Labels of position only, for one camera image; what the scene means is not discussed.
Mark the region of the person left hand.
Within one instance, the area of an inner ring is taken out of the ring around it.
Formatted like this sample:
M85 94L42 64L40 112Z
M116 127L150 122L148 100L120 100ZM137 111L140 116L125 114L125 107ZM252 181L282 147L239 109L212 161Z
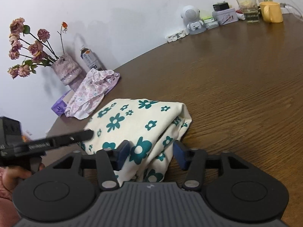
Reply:
M20 166L1 168L1 203L12 200L12 192L18 186L19 180L32 176L32 172Z

